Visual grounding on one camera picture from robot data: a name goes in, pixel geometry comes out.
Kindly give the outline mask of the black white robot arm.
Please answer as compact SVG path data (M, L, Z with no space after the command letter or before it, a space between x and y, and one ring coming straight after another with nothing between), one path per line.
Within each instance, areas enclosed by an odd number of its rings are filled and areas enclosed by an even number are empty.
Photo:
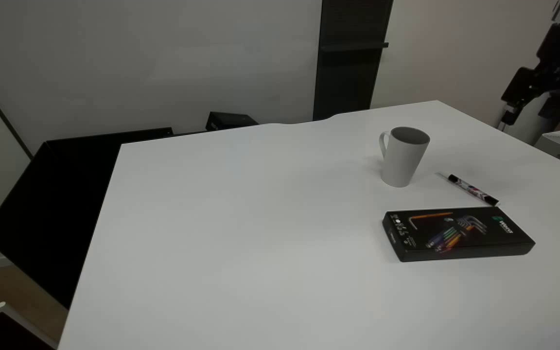
M560 123L560 0L556 0L550 28L539 45L537 59L535 69L521 67L504 90L498 131L513 129L523 110L541 96L546 96L546 102L539 110L539 117L546 121L548 129Z

